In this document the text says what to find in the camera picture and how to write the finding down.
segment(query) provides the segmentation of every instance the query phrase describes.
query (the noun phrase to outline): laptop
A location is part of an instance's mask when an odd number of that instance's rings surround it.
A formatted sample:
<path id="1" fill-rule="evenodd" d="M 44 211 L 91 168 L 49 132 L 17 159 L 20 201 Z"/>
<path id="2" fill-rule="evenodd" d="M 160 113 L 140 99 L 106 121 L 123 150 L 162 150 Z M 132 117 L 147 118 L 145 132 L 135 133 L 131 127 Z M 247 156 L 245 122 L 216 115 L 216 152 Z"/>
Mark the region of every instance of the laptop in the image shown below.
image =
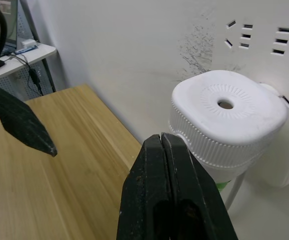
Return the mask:
<path id="1" fill-rule="evenodd" d="M 18 0 L 0 0 L 0 11 L 7 23 L 7 39 L 1 53 L 5 56 L 17 49 Z"/>

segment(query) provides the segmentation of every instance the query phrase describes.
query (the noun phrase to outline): white wall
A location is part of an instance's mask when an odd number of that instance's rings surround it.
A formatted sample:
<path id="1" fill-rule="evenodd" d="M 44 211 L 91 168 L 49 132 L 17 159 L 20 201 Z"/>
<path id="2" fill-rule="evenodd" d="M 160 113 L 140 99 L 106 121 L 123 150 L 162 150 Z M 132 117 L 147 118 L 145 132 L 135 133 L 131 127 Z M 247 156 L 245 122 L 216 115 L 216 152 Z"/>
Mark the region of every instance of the white wall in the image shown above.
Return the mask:
<path id="1" fill-rule="evenodd" d="M 58 50 L 48 60 L 56 87 L 90 84 L 141 142 L 168 131 L 176 84 L 210 69 L 214 2 L 27 0 L 27 7 L 41 42 Z"/>

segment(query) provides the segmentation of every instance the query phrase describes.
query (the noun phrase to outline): laptop screen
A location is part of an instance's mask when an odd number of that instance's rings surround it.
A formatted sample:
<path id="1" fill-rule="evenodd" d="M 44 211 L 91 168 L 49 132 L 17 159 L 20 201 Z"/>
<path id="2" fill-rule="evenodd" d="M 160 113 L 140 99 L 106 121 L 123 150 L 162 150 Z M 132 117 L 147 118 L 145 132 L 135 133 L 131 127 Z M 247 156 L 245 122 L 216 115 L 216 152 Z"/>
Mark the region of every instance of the laptop screen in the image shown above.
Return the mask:
<path id="1" fill-rule="evenodd" d="M 7 46 L 17 46 L 18 0 L 0 0 L 0 11 L 7 23 Z"/>

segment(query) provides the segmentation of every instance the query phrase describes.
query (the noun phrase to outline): wooden table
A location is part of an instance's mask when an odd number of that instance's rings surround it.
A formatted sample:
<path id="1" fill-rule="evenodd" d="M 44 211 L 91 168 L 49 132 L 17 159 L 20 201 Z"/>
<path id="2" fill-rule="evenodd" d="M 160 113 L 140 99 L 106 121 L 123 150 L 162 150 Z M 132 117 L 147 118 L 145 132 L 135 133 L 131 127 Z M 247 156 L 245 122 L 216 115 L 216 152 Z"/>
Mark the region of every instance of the wooden table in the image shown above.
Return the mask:
<path id="1" fill-rule="evenodd" d="M 27 103 L 58 155 L 25 146 L 0 123 L 0 240 L 116 239 L 140 144 L 87 85 Z"/>

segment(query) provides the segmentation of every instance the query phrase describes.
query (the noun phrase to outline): metal pegboard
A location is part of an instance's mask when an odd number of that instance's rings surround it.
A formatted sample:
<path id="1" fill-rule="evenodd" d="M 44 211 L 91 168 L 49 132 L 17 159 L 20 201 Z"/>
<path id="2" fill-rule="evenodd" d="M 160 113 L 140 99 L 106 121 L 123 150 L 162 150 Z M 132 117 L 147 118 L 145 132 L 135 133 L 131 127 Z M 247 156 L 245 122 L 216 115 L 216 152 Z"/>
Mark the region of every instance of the metal pegboard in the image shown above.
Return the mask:
<path id="1" fill-rule="evenodd" d="M 34 38 L 30 30 L 28 21 L 26 19 L 24 10 L 19 1 L 18 1 L 17 37 L 18 37 L 18 41 L 19 39 L 33 39 Z M 38 77 L 40 79 L 40 86 L 41 86 L 41 90 L 43 94 L 47 95 L 47 94 L 53 93 L 52 86 L 49 82 L 49 78 L 48 78 L 46 69 L 42 61 L 31 64 L 30 66 L 33 69 L 35 69 L 38 74 Z M 28 87 L 29 69 L 27 67 L 17 71 L 16 78 L 19 84 L 21 84 L 23 88 L 25 89 L 25 92 L 29 99 L 34 99 L 40 96 L 40 94 L 38 94 L 38 89 L 33 84 L 31 78 L 29 79 L 29 86 L 34 91 Z M 14 85 L 12 85 L 11 80 L 8 76 L 0 79 L 0 88 L 4 89 L 8 93 L 16 97 L 15 90 L 13 89 Z"/>

